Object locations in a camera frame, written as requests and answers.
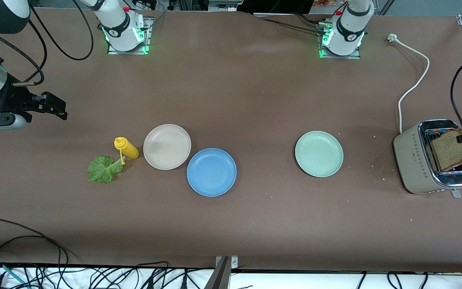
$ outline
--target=gray floor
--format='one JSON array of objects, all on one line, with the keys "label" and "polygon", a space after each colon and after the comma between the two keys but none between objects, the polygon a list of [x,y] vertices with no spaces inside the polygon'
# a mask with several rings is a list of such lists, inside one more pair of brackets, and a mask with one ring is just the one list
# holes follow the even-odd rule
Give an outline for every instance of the gray floor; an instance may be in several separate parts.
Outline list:
[{"label": "gray floor", "polygon": [[462,13],[462,0],[396,0],[387,15],[456,16]]}]

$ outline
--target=green lettuce leaf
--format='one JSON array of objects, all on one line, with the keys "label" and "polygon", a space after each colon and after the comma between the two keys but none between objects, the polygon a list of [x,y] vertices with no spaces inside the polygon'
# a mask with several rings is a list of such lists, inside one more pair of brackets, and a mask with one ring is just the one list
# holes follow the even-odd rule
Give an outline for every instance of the green lettuce leaf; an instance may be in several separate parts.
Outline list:
[{"label": "green lettuce leaf", "polygon": [[88,165],[88,181],[109,183],[113,179],[113,174],[121,172],[122,169],[121,159],[113,161],[109,156],[98,156]]}]

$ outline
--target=bread slice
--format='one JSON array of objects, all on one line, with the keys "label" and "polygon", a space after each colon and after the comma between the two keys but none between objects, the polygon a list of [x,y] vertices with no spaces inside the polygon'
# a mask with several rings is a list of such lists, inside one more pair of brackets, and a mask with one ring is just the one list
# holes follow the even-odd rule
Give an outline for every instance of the bread slice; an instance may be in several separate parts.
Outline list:
[{"label": "bread slice", "polygon": [[457,137],[460,135],[462,135],[462,130],[456,128],[432,141],[442,172],[447,172],[456,166],[462,165],[462,143],[457,142]]}]

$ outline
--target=yellow mustard bottle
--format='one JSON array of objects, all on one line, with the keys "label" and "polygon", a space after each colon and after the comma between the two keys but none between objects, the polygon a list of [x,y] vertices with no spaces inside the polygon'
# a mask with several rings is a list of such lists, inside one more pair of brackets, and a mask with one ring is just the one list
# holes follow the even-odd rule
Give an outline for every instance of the yellow mustard bottle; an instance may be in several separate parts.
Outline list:
[{"label": "yellow mustard bottle", "polygon": [[139,156],[139,152],[136,147],[130,143],[125,137],[117,137],[113,144],[117,150],[121,151],[121,154],[129,157],[130,159],[136,159]]}]

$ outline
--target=plate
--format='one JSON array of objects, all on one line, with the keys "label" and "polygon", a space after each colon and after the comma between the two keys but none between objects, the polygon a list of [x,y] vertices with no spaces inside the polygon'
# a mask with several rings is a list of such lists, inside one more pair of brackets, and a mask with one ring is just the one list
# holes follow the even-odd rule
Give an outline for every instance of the plate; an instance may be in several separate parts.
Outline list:
[{"label": "plate", "polygon": [[188,184],[200,195],[220,196],[236,180],[236,163],[224,150],[204,149],[195,154],[186,170]]},{"label": "plate", "polygon": [[343,149],[335,137],[316,130],[305,133],[297,141],[295,159],[309,175],[327,177],[340,169]]},{"label": "plate", "polygon": [[175,124],[162,124],[145,138],[144,156],[154,168],[172,170],[186,161],[191,148],[192,142],[186,130]]}]

